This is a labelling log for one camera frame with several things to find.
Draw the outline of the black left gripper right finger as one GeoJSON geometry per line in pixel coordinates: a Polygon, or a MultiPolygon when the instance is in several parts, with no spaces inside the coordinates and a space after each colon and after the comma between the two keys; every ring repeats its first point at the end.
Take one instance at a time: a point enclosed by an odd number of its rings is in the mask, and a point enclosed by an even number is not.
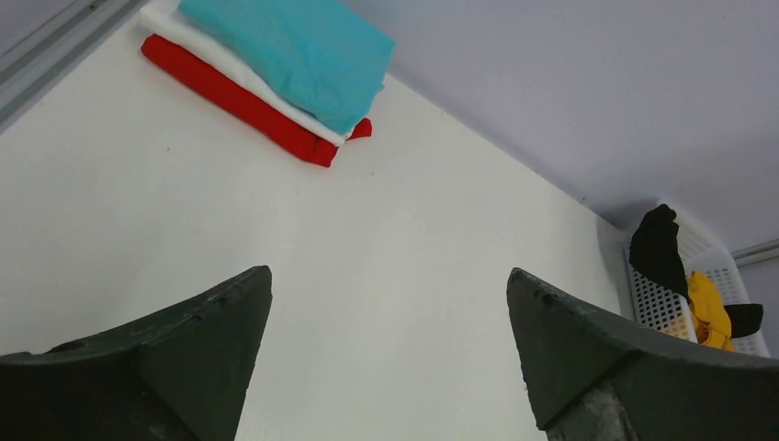
{"type": "Polygon", "coordinates": [[[775,440],[778,363],[690,343],[523,269],[507,305],[537,427],[551,440],[775,440]]]}

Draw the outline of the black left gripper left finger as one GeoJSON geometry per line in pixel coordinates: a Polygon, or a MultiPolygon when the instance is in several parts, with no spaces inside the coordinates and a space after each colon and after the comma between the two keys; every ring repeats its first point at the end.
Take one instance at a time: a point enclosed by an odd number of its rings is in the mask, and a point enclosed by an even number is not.
{"type": "Polygon", "coordinates": [[[232,440],[272,304],[254,266],[104,332],[1,359],[4,440],[232,440]]]}

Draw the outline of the yellow t-shirt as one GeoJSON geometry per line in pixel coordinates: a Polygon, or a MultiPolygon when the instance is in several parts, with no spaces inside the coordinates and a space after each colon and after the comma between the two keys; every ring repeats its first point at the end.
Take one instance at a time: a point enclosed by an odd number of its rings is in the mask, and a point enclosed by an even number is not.
{"type": "Polygon", "coordinates": [[[735,352],[732,324],[716,285],[705,274],[693,272],[687,278],[691,317],[697,342],[715,349],[735,352]]]}

